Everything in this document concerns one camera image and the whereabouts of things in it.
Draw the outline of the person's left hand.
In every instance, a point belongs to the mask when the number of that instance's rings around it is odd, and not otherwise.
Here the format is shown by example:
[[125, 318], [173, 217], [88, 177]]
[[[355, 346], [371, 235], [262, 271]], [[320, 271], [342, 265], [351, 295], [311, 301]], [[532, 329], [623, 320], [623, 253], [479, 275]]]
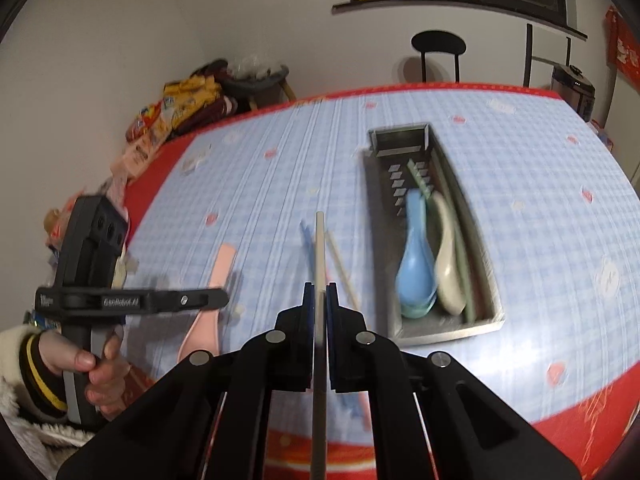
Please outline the person's left hand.
[[38, 344], [40, 358], [51, 373], [56, 376], [64, 372], [88, 374], [85, 397], [107, 420], [113, 420], [126, 408], [122, 396], [130, 365], [120, 355], [121, 332], [119, 328], [111, 333], [99, 361], [54, 330], [43, 332]]

